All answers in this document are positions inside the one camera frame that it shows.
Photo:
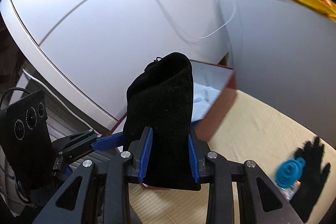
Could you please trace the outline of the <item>black velvet drawstring pouch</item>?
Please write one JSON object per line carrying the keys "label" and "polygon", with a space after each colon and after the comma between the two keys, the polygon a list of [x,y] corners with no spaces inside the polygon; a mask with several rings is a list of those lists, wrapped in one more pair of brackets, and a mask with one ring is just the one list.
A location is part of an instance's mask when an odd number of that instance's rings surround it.
{"label": "black velvet drawstring pouch", "polygon": [[128,87],[123,148],[135,155],[137,180],[158,188],[199,191],[190,164],[194,81],[190,60],[173,52],[150,63]]}

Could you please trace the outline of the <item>white snack packet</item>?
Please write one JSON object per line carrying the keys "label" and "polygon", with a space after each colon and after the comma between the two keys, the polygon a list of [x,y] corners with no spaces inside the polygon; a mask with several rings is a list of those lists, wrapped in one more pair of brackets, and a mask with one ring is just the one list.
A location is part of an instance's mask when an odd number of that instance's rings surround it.
{"label": "white snack packet", "polygon": [[280,187],[280,186],[277,185],[277,188],[282,193],[282,195],[288,201],[290,201],[293,198],[293,196],[297,193],[297,191],[299,190],[300,186],[301,186],[301,182],[297,180],[290,187],[283,188],[283,187]]}

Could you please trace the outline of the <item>black knit glove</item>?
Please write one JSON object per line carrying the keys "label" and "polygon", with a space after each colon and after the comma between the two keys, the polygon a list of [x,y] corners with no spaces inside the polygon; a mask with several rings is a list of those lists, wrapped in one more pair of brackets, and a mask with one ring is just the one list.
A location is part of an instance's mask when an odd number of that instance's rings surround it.
{"label": "black knit glove", "polygon": [[296,159],[301,157],[306,164],[300,178],[301,186],[290,204],[304,223],[308,221],[330,173],[330,163],[321,166],[324,150],[325,145],[320,143],[319,137],[315,137],[313,142],[307,141],[303,148],[298,148],[294,153]]}

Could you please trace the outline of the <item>dark red shoe box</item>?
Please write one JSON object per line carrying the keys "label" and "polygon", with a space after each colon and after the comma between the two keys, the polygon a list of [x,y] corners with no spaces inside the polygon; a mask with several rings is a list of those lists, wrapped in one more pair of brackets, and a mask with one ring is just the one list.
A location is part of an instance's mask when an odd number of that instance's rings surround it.
{"label": "dark red shoe box", "polygon": [[208,142],[235,100],[235,73],[220,65],[190,62],[194,81],[190,128],[199,140]]}

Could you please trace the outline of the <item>blue collapsible silicone funnel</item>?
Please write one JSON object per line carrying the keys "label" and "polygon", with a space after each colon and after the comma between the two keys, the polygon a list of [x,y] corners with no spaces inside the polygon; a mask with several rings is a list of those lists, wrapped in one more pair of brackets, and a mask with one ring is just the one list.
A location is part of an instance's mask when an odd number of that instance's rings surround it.
{"label": "blue collapsible silicone funnel", "polygon": [[276,170],[276,185],[280,188],[290,188],[301,178],[305,165],[306,161],[301,157],[284,161]]}

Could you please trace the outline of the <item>yellow fruit plate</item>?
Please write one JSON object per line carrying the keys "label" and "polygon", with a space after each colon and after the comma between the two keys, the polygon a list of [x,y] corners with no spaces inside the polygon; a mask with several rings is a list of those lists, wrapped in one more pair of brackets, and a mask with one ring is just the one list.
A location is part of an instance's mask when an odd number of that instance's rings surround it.
{"label": "yellow fruit plate", "polygon": [[335,3],[331,0],[296,0],[335,22]]}

